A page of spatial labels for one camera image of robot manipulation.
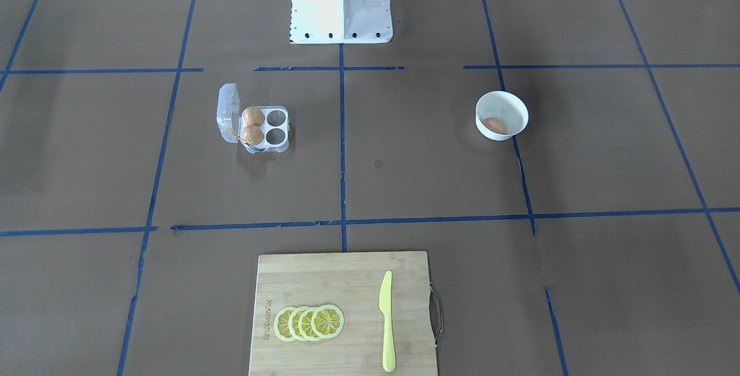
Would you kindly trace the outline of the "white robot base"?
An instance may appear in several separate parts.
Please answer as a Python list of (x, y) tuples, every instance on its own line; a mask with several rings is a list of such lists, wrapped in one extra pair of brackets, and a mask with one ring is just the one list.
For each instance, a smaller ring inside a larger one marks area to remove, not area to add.
[(378, 44), (393, 36), (391, 0), (291, 0), (293, 44)]

